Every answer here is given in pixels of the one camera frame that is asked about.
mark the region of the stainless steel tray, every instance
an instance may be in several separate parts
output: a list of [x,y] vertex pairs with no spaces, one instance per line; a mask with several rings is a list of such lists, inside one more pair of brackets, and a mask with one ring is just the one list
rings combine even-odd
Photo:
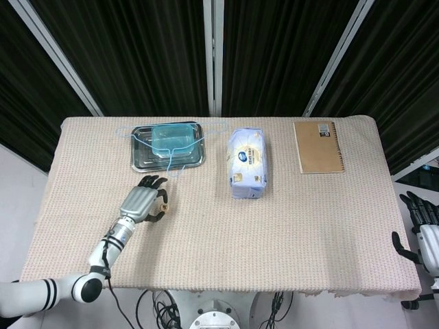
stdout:
[[[201,125],[195,121],[173,122],[173,123],[190,123],[193,130],[194,140],[199,140],[203,137]],[[136,136],[141,141],[151,145],[152,132],[154,125],[135,127],[132,135]],[[161,158],[152,153],[151,147],[139,142],[134,136],[131,137],[131,165],[135,171],[145,173],[148,171],[166,170],[169,165],[169,158]],[[169,169],[181,169],[184,165],[186,168],[198,167],[204,162],[204,140],[194,145],[193,151],[188,156],[173,156],[171,166]]]

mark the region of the teal plastic container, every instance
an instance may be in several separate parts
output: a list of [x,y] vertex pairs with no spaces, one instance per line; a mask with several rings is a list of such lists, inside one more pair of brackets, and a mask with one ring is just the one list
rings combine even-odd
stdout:
[[161,158],[169,158],[167,150],[174,149],[173,156],[188,156],[193,151],[195,142],[193,127],[190,123],[170,123],[169,125],[152,126],[152,153]]

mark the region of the white package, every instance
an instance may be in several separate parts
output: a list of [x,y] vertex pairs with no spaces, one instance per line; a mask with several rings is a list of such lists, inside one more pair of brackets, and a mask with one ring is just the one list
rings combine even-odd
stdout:
[[228,181],[236,199],[258,199],[267,186],[268,170],[262,129],[236,129],[228,142]]

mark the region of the table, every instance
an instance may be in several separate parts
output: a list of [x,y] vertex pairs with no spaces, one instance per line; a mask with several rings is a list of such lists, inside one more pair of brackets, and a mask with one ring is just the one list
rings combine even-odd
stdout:
[[[74,117],[62,125],[22,280],[88,273],[87,259],[144,174],[130,166],[130,140],[119,127],[174,121],[219,123],[205,140],[205,163],[163,185],[169,212],[142,223],[112,268],[115,287],[192,291],[302,291],[337,295],[420,293],[375,122],[335,122],[345,172],[300,173],[293,122],[327,118]],[[230,196],[228,137],[262,128],[269,182],[258,200]]]

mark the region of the brown notebook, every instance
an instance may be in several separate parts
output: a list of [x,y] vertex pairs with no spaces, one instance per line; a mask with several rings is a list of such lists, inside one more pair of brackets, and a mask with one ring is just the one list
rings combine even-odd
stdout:
[[342,173],[342,153],[332,121],[294,123],[301,173]]

